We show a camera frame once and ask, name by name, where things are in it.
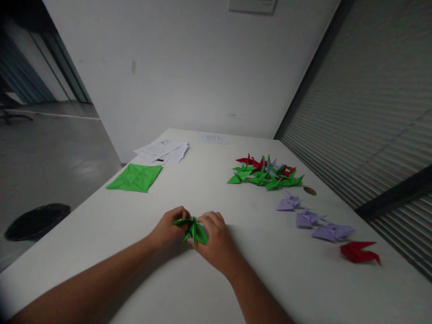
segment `white table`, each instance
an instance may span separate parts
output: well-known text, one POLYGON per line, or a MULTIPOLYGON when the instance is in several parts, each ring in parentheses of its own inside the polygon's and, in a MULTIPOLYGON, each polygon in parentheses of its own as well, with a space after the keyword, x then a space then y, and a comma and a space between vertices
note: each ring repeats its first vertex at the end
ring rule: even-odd
MULTIPOLYGON (((162 214, 183 205, 193 216, 219 211, 240 250, 270 291, 299 323, 426 323, 432 286, 277 140, 228 136, 229 145, 197 143, 197 132, 169 129, 159 139, 189 141, 179 163, 166 164, 149 193, 96 191, 0 275, 2 304, 11 316, 42 293, 146 236, 162 214), (351 225, 351 238, 376 241, 382 260, 353 264, 337 244, 295 227, 294 212, 276 211, 283 190, 227 184, 237 158, 261 155, 297 166, 303 184, 289 188, 328 220, 351 225)), ((161 256, 157 271, 133 292, 114 323, 241 323, 226 279, 195 251, 161 256)))

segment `horizontal blinds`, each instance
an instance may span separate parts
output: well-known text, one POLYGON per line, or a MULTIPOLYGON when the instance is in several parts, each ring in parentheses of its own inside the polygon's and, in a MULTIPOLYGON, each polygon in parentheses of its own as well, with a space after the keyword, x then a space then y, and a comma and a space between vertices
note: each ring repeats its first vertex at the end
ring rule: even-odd
POLYGON ((388 211, 369 224, 432 281, 432 193, 388 211))
POLYGON ((353 209, 432 163, 430 17, 357 0, 280 138, 353 209))

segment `copper coin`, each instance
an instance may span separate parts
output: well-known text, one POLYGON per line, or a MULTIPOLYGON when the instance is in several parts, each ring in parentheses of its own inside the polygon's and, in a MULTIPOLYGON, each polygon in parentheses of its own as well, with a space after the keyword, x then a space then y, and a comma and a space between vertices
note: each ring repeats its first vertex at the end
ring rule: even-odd
POLYGON ((316 196, 316 191, 313 190, 312 188, 310 188, 310 187, 303 187, 303 189, 304 189, 308 194, 311 194, 312 196, 316 196))

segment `wall mark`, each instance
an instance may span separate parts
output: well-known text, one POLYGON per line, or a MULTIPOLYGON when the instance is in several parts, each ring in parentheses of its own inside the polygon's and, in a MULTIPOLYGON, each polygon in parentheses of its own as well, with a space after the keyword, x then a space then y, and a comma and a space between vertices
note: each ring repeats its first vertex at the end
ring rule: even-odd
POLYGON ((234 119, 243 118, 243 114, 237 114, 237 113, 234 113, 234 112, 230 112, 229 114, 227 114, 227 116, 229 118, 234 118, 234 119))

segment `purple origami crane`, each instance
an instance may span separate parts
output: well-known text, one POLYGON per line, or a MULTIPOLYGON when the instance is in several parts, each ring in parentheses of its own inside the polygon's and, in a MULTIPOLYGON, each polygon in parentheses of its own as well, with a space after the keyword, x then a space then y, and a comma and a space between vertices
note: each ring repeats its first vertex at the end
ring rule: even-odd
MULTIPOLYGON (((277 160, 277 159, 274 159, 274 161, 271 163, 271 167, 272 167, 273 169, 275 169, 275 170, 279 170, 280 167, 281 167, 283 164, 281 164, 280 166, 277 166, 277 165, 276 165, 276 160, 277 160)), ((276 176, 276 173, 274 173, 272 170, 270 170, 270 160, 267 161, 267 163, 265 164, 265 168, 264 168, 264 170, 265 170, 265 172, 269 171, 269 174, 270 174, 270 175, 272 175, 272 176, 276 176)))
POLYGON ((356 230, 351 226, 336 225, 328 222, 328 225, 318 227, 315 232, 312 233, 312 237, 336 242, 343 240, 355 231, 356 230))
POLYGON ((318 216, 316 213, 310 212, 309 208, 305 208, 302 212, 297 214, 296 218, 296 226, 298 228, 301 227, 313 227, 313 225, 319 221, 320 219, 323 219, 327 215, 318 216))
POLYGON ((280 201, 278 207, 276 208, 276 210, 278 211, 284 211, 284 212, 292 211, 294 210, 295 207, 300 205, 300 203, 304 200, 304 199, 300 199, 299 197, 293 197, 286 190, 285 192, 288 194, 288 197, 280 201))

